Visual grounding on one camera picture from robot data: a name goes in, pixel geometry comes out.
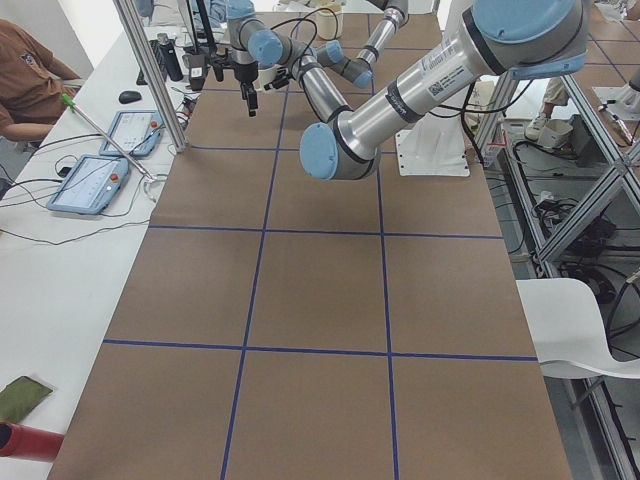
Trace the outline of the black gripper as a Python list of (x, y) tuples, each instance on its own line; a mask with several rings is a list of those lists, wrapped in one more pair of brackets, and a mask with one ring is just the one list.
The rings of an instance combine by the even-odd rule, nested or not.
[(301, 80), (302, 76), (298, 72), (292, 73), (289, 69), (279, 67), (276, 69), (275, 78), (272, 80), (272, 89), (275, 91), (288, 89), (291, 92), (302, 93)]
[(258, 78), (258, 63), (247, 50), (232, 49), (231, 61), (227, 49), (222, 53), (211, 52), (209, 65), (213, 69), (217, 82), (224, 81), (224, 71), (231, 69), (231, 63), (234, 77), (240, 83), (248, 114), (250, 117), (255, 117), (258, 109), (258, 95), (253, 87), (253, 82)]

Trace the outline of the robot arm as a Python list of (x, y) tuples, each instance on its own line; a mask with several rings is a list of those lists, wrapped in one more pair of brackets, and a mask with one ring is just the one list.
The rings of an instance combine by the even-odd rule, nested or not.
[(266, 27), (252, 2), (227, 2), (226, 22), (233, 60), (286, 67), (305, 92), (319, 119), (301, 138), (305, 172), (360, 180), (377, 170), (384, 141), (480, 76), (545, 78), (581, 69), (591, 8), (589, 1), (476, 1), (453, 34), (357, 109), (327, 76), (320, 49)]
[(299, 1), (299, 4), (312, 9), (305, 16), (314, 16), (316, 27), (314, 36), (319, 36), (325, 43), (319, 47), (296, 43), (290, 37), (283, 42), (283, 56), (276, 64), (287, 68), (290, 78), (299, 79), (297, 72), (301, 68), (293, 67), (301, 56), (311, 56), (322, 67), (328, 67), (358, 88), (368, 87), (374, 78), (373, 67), (379, 60), (380, 53), (397, 31), (409, 20), (407, 1), (370, 1), (370, 4), (383, 11), (383, 18), (378, 23), (369, 39), (354, 59), (346, 56), (338, 41), (342, 34), (342, 6), (345, 1)]

